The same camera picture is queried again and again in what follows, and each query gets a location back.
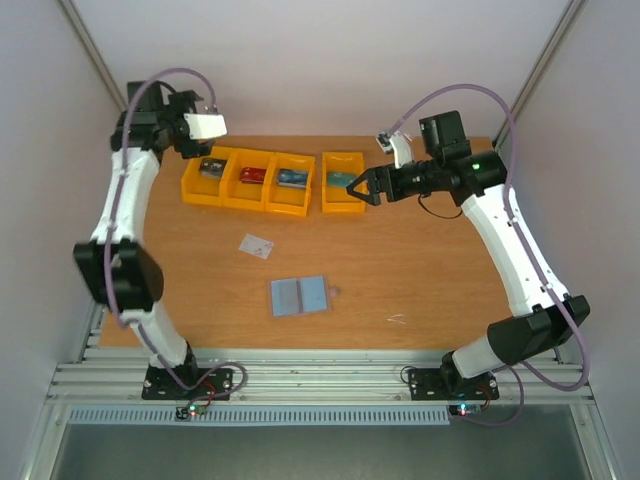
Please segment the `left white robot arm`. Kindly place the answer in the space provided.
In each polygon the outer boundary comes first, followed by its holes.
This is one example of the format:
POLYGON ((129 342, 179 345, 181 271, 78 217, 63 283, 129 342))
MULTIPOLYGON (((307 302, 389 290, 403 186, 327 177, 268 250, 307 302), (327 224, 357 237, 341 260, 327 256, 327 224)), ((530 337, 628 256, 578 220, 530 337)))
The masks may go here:
POLYGON ((134 332, 149 356, 147 383, 179 398, 201 386, 193 350, 162 302, 164 275, 146 250, 144 222, 163 155, 175 149, 192 159, 210 152, 218 128, 198 113, 201 96, 163 81, 130 82, 129 105, 110 137, 111 178, 99 221, 73 258, 93 300, 118 326, 134 332))

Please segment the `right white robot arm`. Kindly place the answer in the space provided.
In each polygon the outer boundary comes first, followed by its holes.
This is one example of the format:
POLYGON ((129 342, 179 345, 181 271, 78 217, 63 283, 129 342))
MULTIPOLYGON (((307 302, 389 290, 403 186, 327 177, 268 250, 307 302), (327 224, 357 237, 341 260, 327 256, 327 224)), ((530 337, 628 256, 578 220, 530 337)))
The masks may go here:
POLYGON ((428 159, 417 161, 401 134, 381 134, 378 142, 394 160, 364 170, 346 188, 371 206, 447 192, 480 235, 503 282, 511 315, 488 326, 480 339, 446 354, 440 383, 453 398, 501 367, 565 344, 577 335, 590 305, 572 295, 545 260, 507 186, 500 156, 474 153, 458 111, 419 122, 428 159))

